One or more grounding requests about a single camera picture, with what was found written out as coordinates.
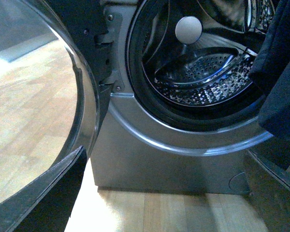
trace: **open washer door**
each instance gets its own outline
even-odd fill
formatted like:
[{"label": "open washer door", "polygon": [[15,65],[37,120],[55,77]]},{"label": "open washer door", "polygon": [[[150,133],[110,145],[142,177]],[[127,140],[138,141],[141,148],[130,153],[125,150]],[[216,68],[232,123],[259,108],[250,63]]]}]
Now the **open washer door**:
[{"label": "open washer door", "polygon": [[[31,48],[26,46],[27,41],[37,41],[44,36],[39,34],[41,25],[64,44],[71,58],[77,85],[75,117],[68,138],[50,168],[0,203],[0,232],[64,231],[113,88],[107,81],[111,73],[112,40],[100,3],[95,0],[0,1],[0,46],[12,47],[12,50],[0,48],[0,55],[5,54],[5,59],[0,58],[1,69],[48,43],[44,40]],[[6,41],[12,41],[8,39],[22,29],[23,40],[16,41],[16,45],[7,44]],[[24,39],[28,31],[29,40]]]}]

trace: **light wood flooring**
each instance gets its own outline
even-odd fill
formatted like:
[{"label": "light wood flooring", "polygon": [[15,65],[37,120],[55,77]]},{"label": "light wood flooring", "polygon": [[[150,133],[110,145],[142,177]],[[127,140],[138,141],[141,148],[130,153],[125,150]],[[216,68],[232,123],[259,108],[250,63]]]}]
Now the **light wood flooring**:
[{"label": "light wood flooring", "polygon": [[76,98],[71,59],[60,41],[0,68],[0,202],[53,163]]},{"label": "light wood flooring", "polygon": [[[69,133],[75,105],[75,76],[59,41],[0,69],[0,202],[49,168]],[[98,190],[90,174],[89,162],[72,213],[76,227],[69,222],[66,231],[267,231],[242,196]]]}]

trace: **washer base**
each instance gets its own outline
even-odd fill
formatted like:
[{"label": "washer base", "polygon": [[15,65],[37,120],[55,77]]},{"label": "washer base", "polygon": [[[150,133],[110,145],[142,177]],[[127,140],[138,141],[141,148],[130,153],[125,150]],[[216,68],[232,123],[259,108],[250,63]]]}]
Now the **washer base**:
[{"label": "washer base", "polygon": [[191,157],[160,151],[128,133],[107,113],[91,155],[95,184],[134,191],[243,194],[230,180],[243,172],[244,151]]}]

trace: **round drum cap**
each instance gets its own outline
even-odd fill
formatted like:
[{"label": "round drum cap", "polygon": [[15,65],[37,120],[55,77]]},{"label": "round drum cap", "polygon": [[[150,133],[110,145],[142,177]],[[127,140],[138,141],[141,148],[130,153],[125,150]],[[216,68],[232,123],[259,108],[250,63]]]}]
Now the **round drum cap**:
[{"label": "round drum cap", "polygon": [[176,25],[175,34],[181,43],[193,44],[202,34],[202,24],[194,16],[183,17]]}]

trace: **washing machine door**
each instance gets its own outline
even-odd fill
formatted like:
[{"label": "washing machine door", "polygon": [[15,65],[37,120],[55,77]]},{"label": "washing machine door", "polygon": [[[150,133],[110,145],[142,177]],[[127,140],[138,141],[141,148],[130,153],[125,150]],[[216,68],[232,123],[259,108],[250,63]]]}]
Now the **washing machine door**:
[{"label": "washing machine door", "polygon": [[[64,231],[108,108],[111,43],[99,1],[0,0],[0,232]],[[43,162],[49,166],[38,171]],[[15,173],[21,178],[8,179]]]}]

